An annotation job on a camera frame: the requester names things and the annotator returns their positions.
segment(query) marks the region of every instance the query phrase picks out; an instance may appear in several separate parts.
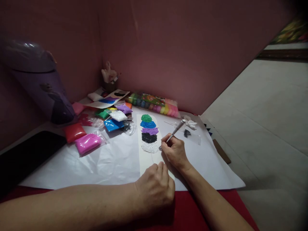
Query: black clay piece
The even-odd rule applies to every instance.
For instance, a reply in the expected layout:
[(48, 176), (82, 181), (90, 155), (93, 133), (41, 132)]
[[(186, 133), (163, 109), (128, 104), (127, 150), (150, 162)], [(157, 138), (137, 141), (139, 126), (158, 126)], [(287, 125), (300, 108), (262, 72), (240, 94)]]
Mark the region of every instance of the black clay piece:
[(157, 135), (150, 135), (150, 133), (142, 133), (142, 140), (146, 143), (154, 143), (157, 141)]
[(190, 133), (190, 131), (188, 131), (187, 129), (185, 129), (185, 131), (184, 131), (184, 136), (185, 136), (186, 138), (188, 138), (189, 135), (192, 135), (192, 134)]

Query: black phone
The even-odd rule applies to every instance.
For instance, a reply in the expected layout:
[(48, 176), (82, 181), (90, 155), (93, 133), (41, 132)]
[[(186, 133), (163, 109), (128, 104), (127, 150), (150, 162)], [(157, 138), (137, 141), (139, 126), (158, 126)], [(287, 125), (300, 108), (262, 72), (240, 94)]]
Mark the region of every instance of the black phone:
[(65, 144), (65, 137), (42, 131), (0, 155), (0, 198)]

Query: purple thermos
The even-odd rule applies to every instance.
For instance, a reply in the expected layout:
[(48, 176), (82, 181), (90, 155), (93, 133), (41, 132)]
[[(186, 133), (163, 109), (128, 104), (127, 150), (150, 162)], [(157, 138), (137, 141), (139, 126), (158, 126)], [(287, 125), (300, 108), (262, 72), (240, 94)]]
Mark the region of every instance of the purple thermos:
[(1, 61), (57, 126), (77, 121), (68, 101), (52, 55), (39, 44), (21, 40), (1, 39)]

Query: right hand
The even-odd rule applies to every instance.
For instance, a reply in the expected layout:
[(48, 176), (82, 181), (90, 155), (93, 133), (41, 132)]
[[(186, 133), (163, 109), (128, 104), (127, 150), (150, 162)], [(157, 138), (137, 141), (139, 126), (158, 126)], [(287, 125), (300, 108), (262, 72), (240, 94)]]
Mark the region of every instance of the right hand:
[(167, 165), (163, 162), (146, 169), (135, 185), (141, 216), (151, 215), (173, 202), (175, 184), (168, 174)]
[(168, 133), (161, 139), (161, 148), (163, 152), (168, 157), (170, 163), (176, 167), (179, 172), (188, 170), (190, 168), (190, 163), (186, 157), (184, 141), (173, 136), (167, 144), (166, 141), (170, 136), (171, 133)]

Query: white floor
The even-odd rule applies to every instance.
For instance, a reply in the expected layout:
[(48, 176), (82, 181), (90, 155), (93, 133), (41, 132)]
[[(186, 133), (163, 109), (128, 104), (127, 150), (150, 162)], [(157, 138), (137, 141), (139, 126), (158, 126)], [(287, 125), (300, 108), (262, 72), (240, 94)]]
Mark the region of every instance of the white floor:
[(308, 199), (308, 64), (254, 60), (202, 114), (260, 230), (300, 230)]

